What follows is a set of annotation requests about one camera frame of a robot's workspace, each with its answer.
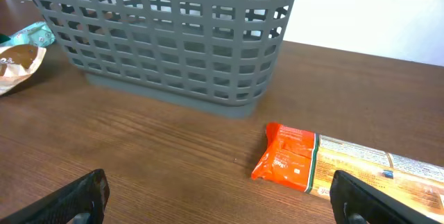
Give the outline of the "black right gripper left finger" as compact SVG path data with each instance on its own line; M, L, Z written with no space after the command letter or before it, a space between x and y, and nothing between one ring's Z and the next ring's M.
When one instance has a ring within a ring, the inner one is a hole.
M110 196L105 171L95 169L1 219L6 224L102 223Z

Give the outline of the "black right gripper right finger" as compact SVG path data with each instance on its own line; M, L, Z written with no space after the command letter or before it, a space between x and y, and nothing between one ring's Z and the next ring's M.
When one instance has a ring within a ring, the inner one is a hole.
M345 171L336 171L330 203L337 224L438 224Z

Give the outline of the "orange biscuit packet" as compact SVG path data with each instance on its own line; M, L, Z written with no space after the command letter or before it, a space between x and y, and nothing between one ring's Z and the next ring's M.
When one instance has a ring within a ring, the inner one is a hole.
M425 216L443 222L443 168L280 123L266 126L267 149L253 169L261 178L330 199L345 171Z

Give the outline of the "beige brown snack pouch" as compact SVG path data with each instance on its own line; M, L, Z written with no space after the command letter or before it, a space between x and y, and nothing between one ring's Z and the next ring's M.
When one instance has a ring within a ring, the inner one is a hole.
M30 78L40 67L46 48L21 44L1 47L1 95Z

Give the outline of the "teal tissue pack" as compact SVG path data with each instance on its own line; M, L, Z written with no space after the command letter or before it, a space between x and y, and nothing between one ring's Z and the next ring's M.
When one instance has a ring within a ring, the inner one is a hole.
M1 46L17 46L30 44L38 47L47 47L56 40L55 35L45 21L38 21L16 33L1 36Z

